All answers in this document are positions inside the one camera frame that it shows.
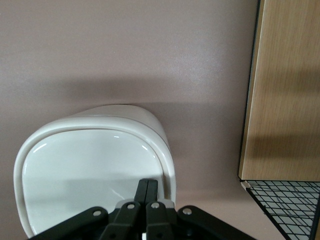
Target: glossy white surface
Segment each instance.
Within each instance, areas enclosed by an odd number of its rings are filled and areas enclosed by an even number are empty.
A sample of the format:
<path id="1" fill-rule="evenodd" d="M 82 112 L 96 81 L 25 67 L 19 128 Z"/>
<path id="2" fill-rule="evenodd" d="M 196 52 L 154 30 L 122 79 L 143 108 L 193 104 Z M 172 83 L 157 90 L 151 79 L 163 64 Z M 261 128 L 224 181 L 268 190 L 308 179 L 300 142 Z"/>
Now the glossy white surface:
<path id="1" fill-rule="evenodd" d="M 138 137 L 116 130 L 75 130 L 46 137 L 28 153 L 22 174 L 33 233 L 40 233 L 90 207 L 111 213 L 130 199 L 141 178 L 159 181 L 155 151 Z"/>
<path id="2" fill-rule="evenodd" d="M 132 105 L 109 105 L 38 129 L 14 165 L 14 192 L 31 237 L 92 206 L 112 212 L 132 199 L 142 178 L 159 181 L 159 197 L 176 200 L 167 137 L 157 118 Z"/>
<path id="3" fill-rule="evenodd" d="M 150 129 L 154 130 L 169 147 L 166 133 L 159 120 L 151 112 L 142 107 L 127 104 L 99 106 L 71 115 L 69 118 L 89 116 L 120 117 L 142 123 L 148 126 Z"/>

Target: wooden panel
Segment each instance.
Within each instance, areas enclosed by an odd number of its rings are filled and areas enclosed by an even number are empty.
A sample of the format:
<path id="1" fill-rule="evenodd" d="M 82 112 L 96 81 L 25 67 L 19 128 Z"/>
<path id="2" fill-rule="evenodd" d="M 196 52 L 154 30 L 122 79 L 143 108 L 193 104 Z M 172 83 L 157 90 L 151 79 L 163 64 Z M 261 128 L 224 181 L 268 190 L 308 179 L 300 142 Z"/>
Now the wooden panel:
<path id="1" fill-rule="evenodd" d="M 320 1 L 261 1 L 239 177 L 320 181 Z"/>

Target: black wire grid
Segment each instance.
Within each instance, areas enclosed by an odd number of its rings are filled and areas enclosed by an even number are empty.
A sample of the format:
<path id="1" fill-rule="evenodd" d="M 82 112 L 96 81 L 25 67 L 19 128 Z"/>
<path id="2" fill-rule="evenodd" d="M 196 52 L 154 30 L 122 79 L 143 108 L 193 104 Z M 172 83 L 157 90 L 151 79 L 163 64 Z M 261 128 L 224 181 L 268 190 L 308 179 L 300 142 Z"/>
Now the black wire grid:
<path id="1" fill-rule="evenodd" d="M 249 194 L 287 240 L 312 240 L 320 182 L 248 180 Z"/>

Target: bolt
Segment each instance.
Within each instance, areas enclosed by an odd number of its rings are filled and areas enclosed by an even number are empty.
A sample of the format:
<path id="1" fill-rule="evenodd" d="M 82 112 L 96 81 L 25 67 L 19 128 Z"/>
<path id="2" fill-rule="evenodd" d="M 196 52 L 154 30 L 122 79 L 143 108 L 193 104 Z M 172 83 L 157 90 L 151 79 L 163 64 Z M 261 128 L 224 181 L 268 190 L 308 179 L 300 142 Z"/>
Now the bolt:
<path id="1" fill-rule="evenodd" d="M 182 212 L 184 215 L 191 215 L 192 214 L 192 211 L 190 208 L 185 208 L 182 210 Z"/>
<path id="2" fill-rule="evenodd" d="M 160 204 L 158 202 L 154 202 L 154 203 L 151 204 L 151 207 L 153 209 L 158 209 L 160 207 Z"/>
<path id="3" fill-rule="evenodd" d="M 92 215 L 94 217 L 97 217 L 97 216 L 101 215 L 101 211 L 100 210 L 94 211 Z"/>
<path id="4" fill-rule="evenodd" d="M 135 205 L 134 204 L 129 204 L 128 206 L 126 206 L 128 209 L 134 209 L 135 208 Z"/>

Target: black metal frame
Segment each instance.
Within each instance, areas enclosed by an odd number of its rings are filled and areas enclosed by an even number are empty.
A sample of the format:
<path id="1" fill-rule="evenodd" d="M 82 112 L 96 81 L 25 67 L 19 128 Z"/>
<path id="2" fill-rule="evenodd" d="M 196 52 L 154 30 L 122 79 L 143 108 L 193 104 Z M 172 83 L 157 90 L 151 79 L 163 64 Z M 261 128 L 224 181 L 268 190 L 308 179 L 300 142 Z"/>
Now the black metal frame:
<path id="1" fill-rule="evenodd" d="M 195 206 L 175 211 L 157 200 L 158 182 L 141 179 L 134 199 L 121 201 L 108 214 L 92 207 L 30 240 L 254 240 L 251 236 Z"/>
<path id="2" fill-rule="evenodd" d="M 247 192 L 286 240 L 314 239 L 320 215 L 320 182 L 247 182 Z"/>

